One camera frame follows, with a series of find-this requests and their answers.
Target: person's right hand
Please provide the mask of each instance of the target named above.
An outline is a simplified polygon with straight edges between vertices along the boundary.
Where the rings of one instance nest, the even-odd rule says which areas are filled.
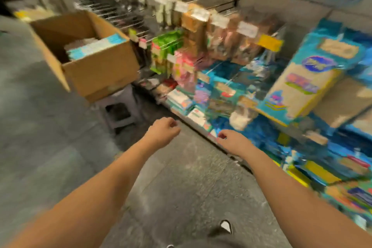
[[[225,148],[230,154],[247,160],[252,152],[258,150],[244,135],[233,130],[221,130],[218,134],[217,143]]]

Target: brown box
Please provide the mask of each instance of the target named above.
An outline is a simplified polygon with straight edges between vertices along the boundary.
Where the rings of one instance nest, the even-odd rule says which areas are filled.
[[[67,91],[71,85],[89,102],[114,93],[137,79],[139,65],[129,38],[94,13],[78,11],[30,23],[45,61]],[[127,41],[70,61],[66,44],[87,38],[119,34]]]

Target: concrete floor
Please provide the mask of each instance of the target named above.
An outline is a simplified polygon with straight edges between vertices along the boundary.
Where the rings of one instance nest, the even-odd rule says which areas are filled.
[[[107,166],[146,131],[115,143],[50,72],[27,26],[0,17],[0,245]],[[143,100],[149,124],[168,115]],[[182,126],[146,163],[103,247],[166,247],[229,219],[247,247],[290,247],[255,179]]]

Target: blue oval logo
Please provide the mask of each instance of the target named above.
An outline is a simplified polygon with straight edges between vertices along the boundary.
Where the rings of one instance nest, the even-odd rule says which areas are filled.
[[[302,61],[302,66],[311,72],[327,72],[336,66],[334,60],[321,56],[311,56]]]

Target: yellow price tag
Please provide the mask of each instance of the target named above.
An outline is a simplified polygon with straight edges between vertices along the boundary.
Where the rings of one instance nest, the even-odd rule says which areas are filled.
[[[274,52],[279,52],[282,48],[284,41],[271,37],[267,34],[263,34],[258,40],[257,45],[262,46],[263,48],[269,49]]]
[[[133,42],[138,42],[138,36],[137,36],[137,32],[135,29],[132,29],[132,28],[129,29],[129,38]]]

